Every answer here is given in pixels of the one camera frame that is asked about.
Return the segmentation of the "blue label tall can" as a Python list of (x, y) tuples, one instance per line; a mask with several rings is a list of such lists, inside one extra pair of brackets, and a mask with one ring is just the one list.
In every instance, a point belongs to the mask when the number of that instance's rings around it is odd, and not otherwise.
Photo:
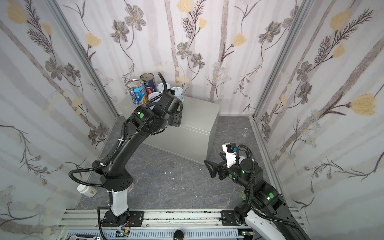
[(139, 79), (129, 80), (127, 82), (127, 89), (130, 93), (130, 96), (134, 104), (142, 105), (148, 102), (147, 89), (142, 80), (139, 80)]

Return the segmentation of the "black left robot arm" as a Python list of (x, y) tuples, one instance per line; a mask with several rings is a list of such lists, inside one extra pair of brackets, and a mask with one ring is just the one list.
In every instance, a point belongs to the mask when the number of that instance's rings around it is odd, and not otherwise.
[(162, 133), (168, 126), (179, 127), (183, 103), (174, 90), (162, 94), (145, 105), (138, 106), (123, 123), (121, 136), (106, 157), (92, 166), (101, 177), (101, 183), (112, 193), (111, 212), (119, 217), (128, 211), (128, 189), (134, 182), (126, 169), (129, 159), (149, 136)]

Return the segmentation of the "dark chopped tomatoes can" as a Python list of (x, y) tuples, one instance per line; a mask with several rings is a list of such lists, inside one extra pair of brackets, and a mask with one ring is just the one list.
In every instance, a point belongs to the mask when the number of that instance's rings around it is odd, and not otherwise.
[(144, 82), (147, 94), (150, 95), (153, 92), (156, 92), (156, 82), (155, 76), (152, 73), (143, 73), (140, 76), (140, 79)]

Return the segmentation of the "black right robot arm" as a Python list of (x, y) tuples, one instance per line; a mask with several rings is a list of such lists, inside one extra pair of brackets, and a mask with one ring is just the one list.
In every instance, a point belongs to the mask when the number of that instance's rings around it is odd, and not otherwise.
[(211, 178), (230, 178), (245, 194), (242, 204), (232, 211), (222, 211), (223, 225), (248, 226), (265, 239), (274, 236), (286, 240), (310, 238), (293, 217), (282, 194), (264, 180), (263, 170), (251, 154), (236, 157), (231, 167), (227, 165), (225, 153), (220, 156), (223, 159), (220, 163), (204, 161)]

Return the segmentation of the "green label can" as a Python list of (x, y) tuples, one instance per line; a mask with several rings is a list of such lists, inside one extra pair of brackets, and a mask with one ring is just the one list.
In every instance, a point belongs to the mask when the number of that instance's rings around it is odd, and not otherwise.
[[(167, 89), (169, 90), (171, 88), (171, 85), (166, 83)], [(157, 91), (162, 93), (165, 89), (165, 85), (163, 83), (158, 84)]]

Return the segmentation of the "teal label can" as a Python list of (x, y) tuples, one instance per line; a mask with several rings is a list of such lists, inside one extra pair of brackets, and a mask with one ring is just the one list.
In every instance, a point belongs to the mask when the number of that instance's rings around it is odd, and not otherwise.
[(148, 96), (149, 101), (147, 102), (147, 104), (156, 103), (160, 100), (161, 97), (162, 97), (161, 92), (153, 92), (153, 93), (149, 94), (149, 96)]

